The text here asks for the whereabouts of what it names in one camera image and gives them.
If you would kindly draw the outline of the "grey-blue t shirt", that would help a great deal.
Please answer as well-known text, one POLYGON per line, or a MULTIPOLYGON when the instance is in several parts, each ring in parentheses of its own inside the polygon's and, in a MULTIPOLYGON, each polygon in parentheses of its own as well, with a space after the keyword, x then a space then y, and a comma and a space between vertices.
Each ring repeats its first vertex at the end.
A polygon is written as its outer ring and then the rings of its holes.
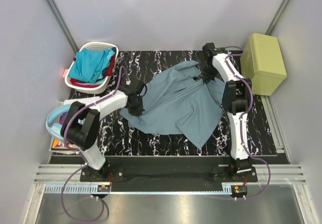
POLYGON ((204 83, 198 64, 182 61, 157 74, 147 83, 143 114, 121 110, 129 126, 146 134, 183 134, 201 148, 221 120, 225 83, 219 79, 204 83))

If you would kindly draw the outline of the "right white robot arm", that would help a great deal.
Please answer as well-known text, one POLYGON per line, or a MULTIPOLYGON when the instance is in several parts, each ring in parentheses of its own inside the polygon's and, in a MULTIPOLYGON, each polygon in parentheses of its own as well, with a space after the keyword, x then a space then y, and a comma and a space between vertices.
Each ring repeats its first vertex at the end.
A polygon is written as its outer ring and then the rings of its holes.
POLYGON ((206 60, 201 71, 203 82, 207 84, 220 75, 225 83, 221 105, 228 115, 231 135, 227 171, 232 181, 239 182, 252 170, 247 144, 247 117, 253 104, 252 82, 233 66, 233 56, 226 48, 206 43, 202 51, 206 60))

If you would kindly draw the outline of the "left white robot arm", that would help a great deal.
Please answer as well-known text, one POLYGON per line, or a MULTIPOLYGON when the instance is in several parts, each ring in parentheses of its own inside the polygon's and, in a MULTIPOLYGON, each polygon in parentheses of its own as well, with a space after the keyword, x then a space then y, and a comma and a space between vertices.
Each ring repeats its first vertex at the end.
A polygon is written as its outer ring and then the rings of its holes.
POLYGON ((105 181, 109 175, 109 164, 97 145, 100 120, 123 108, 132 116, 142 115, 146 92, 147 86, 141 81, 126 83, 101 98, 91 98, 89 103, 77 100, 70 105, 60 135, 65 144, 76 147, 95 180, 105 181))

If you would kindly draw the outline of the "white laundry basket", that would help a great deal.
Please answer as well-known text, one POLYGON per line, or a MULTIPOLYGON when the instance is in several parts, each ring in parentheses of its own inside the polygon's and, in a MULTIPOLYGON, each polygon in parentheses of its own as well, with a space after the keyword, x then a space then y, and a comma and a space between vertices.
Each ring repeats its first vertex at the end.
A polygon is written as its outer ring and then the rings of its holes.
MULTIPOLYGON (((117 63, 119 49, 114 44, 104 43, 104 42, 89 42, 89 43, 86 43, 85 45, 83 45, 82 48, 79 51, 82 51, 84 48, 86 48, 88 50, 105 50, 105 49, 112 48, 115 51, 115 55, 114 56, 116 56, 116 63, 117 63)), ((76 61, 75 57, 73 58, 73 62, 71 64, 71 66, 76 61)), ((70 83, 70 81, 69 81, 71 78, 68 77, 68 74, 66 75, 66 77, 64 78, 64 80, 65 80, 65 83, 66 83, 66 85, 68 87, 73 88, 73 89, 75 89, 75 90, 77 90, 77 91, 79 91, 81 93, 99 94, 99 93, 102 93, 106 89, 106 87, 107 87, 107 85, 108 85, 108 83, 109 83, 109 81, 110 81, 111 78, 112 77, 107 77, 107 79, 104 81, 104 83, 102 85, 96 87, 96 88, 82 88, 82 87, 73 86, 70 83)))

